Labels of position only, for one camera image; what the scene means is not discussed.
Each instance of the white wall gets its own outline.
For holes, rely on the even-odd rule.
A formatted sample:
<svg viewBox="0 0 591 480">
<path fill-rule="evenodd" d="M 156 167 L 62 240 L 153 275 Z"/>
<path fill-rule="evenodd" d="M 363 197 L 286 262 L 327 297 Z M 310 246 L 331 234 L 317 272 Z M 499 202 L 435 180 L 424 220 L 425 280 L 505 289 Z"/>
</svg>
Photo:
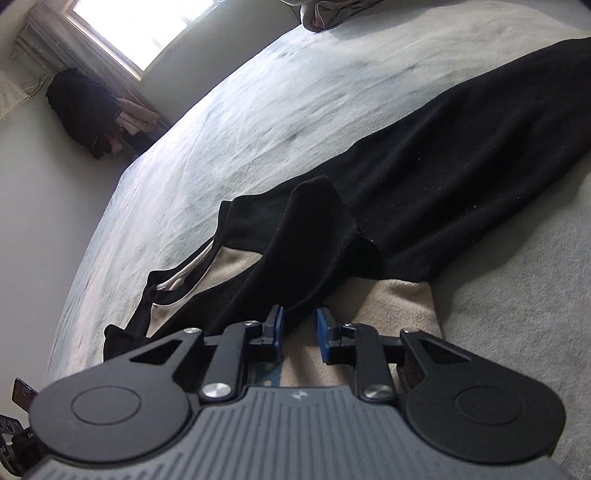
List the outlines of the white wall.
<svg viewBox="0 0 591 480">
<path fill-rule="evenodd" d="M 12 61 L 0 69 L 18 77 Z M 44 92 L 0 120 L 0 413 L 15 377 L 41 388 L 57 322 L 90 237 L 129 161 L 94 160 Z"/>
<path fill-rule="evenodd" d="M 0 59 L 8 57 L 14 37 L 24 26 L 27 11 L 35 5 L 37 0 L 14 0 L 0 14 Z"/>
<path fill-rule="evenodd" d="M 299 23 L 281 0 L 225 0 L 148 69 L 140 89 L 162 115 L 175 122 L 244 62 Z"/>
</svg>

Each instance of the window frame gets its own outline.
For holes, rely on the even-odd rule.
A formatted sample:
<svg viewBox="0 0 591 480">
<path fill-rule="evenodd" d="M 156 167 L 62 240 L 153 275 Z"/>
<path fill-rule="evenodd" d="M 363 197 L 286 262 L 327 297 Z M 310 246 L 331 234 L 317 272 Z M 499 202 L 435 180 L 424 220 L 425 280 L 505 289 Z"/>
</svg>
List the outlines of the window frame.
<svg viewBox="0 0 591 480">
<path fill-rule="evenodd" d="M 137 82 L 150 72 L 150 70 L 158 63 L 158 61 L 166 55 L 170 48 L 181 39 L 189 30 L 191 30 L 201 19 L 211 13 L 218 6 L 220 0 L 213 0 L 213 4 L 208 7 L 201 15 L 199 15 L 191 23 L 187 24 L 185 29 L 179 33 L 174 39 L 166 45 L 158 56 L 143 70 L 138 67 L 130 58 L 118 50 L 107 38 L 101 35 L 88 22 L 86 22 L 80 15 L 74 12 L 74 8 L 80 0 L 46 0 L 46 5 L 50 7 L 54 13 L 63 17 L 69 24 L 74 26 L 85 37 L 90 39 L 99 49 L 103 50 L 110 58 L 117 62 L 123 69 L 125 69 Z"/>
</svg>

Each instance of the logo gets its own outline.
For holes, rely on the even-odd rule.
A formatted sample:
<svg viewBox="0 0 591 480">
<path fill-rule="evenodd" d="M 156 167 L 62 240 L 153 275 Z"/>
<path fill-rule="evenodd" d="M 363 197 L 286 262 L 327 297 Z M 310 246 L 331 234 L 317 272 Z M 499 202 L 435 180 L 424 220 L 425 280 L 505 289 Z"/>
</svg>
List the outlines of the logo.
<svg viewBox="0 0 591 480">
<path fill-rule="evenodd" d="M 292 393 L 291 396 L 294 397 L 296 400 L 304 400 L 308 396 L 308 394 L 300 390 L 298 393 Z"/>
</svg>

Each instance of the triangular cutout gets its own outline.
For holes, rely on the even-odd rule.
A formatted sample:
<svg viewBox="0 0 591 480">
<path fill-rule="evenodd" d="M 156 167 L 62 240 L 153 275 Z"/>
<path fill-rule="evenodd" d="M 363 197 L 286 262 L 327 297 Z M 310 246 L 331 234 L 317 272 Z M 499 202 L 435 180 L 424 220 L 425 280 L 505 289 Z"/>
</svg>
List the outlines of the triangular cutout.
<svg viewBox="0 0 591 480">
<path fill-rule="evenodd" d="M 131 358 L 130 361 L 137 364 L 164 365 L 181 343 L 181 340 L 170 340 Z"/>
<path fill-rule="evenodd" d="M 421 340 L 421 345 L 431 359 L 438 365 L 464 364 L 469 361 L 467 358 L 464 358 L 431 340 Z"/>
</svg>

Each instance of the gray bedsheet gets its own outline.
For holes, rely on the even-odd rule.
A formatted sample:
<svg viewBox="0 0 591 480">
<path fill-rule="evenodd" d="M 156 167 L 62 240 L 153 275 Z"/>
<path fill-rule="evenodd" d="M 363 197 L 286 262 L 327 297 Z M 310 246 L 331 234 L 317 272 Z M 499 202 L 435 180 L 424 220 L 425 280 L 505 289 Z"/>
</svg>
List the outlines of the gray bedsheet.
<svg viewBox="0 0 591 480">
<path fill-rule="evenodd" d="M 104 327 L 127 323 L 149 271 L 211 236 L 221 200 L 264 192 L 447 88 L 590 28 L 579 0 L 384 0 L 334 30 L 287 33 L 125 172 L 66 301 L 48 381 L 100 362 Z M 582 162 L 434 286 L 450 340 L 560 393 L 556 458 L 586 477 L 590 169 Z"/>
<path fill-rule="evenodd" d="M 433 284 L 446 339 L 543 381 L 567 424 L 554 458 L 591 476 L 591 155 Z"/>
</svg>

